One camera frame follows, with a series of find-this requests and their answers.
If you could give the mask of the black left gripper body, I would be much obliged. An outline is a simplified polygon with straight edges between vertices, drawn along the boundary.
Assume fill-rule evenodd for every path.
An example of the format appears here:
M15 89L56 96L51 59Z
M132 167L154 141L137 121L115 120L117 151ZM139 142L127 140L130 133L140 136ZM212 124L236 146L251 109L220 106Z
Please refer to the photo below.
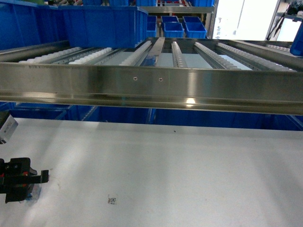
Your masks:
M0 193L5 194L5 203L21 202L31 198L36 184L37 171L31 168L28 157L0 160Z

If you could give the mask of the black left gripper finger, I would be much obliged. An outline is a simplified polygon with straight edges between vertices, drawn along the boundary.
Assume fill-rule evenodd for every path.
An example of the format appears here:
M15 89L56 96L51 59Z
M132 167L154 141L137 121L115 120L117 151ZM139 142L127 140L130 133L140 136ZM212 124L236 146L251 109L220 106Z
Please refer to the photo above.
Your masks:
M47 183L49 181L49 170L42 170L40 175L36 175L36 183Z

